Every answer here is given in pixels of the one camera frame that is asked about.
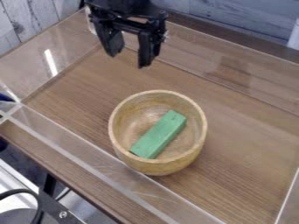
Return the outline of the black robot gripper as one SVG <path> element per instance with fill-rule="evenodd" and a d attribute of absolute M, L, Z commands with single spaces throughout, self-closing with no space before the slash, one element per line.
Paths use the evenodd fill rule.
<path fill-rule="evenodd" d="M 161 53 L 169 13 L 151 0 L 85 0 L 90 22 L 107 54 L 115 57 L 126 46 L 123 32 L 138 35 L 138 66 L 149 67 Z"/>

